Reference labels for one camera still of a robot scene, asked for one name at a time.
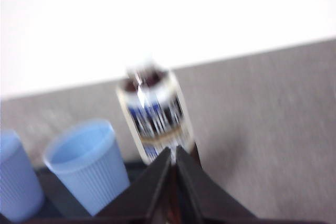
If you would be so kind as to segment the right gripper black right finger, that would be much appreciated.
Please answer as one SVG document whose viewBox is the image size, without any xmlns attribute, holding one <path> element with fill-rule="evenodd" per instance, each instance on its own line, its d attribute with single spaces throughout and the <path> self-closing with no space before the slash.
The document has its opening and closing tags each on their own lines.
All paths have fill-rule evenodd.
<svg viewBox="0 0 336 224">
<path fill-rule="evenodd" d="M 218 186 L 182 147 L 176 149 L 178 184 L 196 223 L 250 223 L 253 214 Z"/>
</svg>

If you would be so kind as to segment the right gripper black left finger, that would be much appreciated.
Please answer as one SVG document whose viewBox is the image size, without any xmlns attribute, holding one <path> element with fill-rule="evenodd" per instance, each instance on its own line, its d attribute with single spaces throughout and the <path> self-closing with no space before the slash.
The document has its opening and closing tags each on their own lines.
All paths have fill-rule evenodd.
<svg viewBox="0 0 336 224">
<path fill-rule="evenodd" d="M 146 170 L 94 217 L 33 218 L 26 223 L 165 223 L 164 188 L 171 168 L 171 150 L 165 148 Z"/>
</svg>

